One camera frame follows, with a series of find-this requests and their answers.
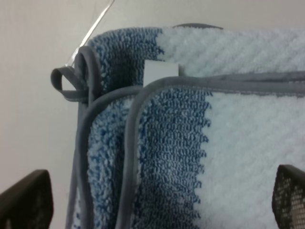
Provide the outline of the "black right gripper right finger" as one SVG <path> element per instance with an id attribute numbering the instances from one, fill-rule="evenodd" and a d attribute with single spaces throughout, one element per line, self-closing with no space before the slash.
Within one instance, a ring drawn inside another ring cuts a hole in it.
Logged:
<path id="1" fill-rule="evenodd" d="M 272 210 L 280 229 L 305 227 L 305 172 L 279 165 L 272 195 Z"/>

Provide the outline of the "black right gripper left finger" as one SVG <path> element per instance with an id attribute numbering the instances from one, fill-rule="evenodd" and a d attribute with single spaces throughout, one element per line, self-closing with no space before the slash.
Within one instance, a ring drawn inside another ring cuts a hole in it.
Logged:
<path id="1" fill-rule="evenodd" d="M 0 194 L 2 229 L 48 229 L 53 217 L 49 172 L 34 170 Z"/>

